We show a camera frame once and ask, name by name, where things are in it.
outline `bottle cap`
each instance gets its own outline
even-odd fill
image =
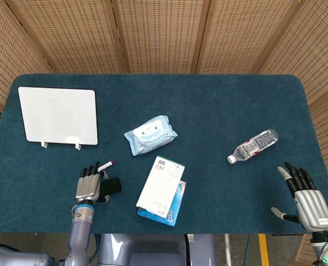
[[[228,162],[231,163],[231,164],[233,164],[233,163],[235,163],[235,162],[237,161],[237,159],[234,157],[234,155],[229,155],[229,156],[227,157],[227,160],[228,160]]]

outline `table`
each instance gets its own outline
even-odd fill
[[[28,142],[19,86],[95,90],[98,145],[78,151]],[[169,117],[178,137],[133,157],[124,133],[157,115]],[[246,162],[227,162],[236,146],[270,128],[280,137],[275,145]],[[157,155],[186,166],[173,228],[139,217],[135,207]],[[31,74],[14,81],[0,122],[0,232],[68,232],[80,169],[109,160],[116,165],[108,174],[123,190],[96,205],[96,233],[304,233],[270,210],[295,213],[276,170],[285,161],[308,169],[328,204],[303,86],[292,75]]]

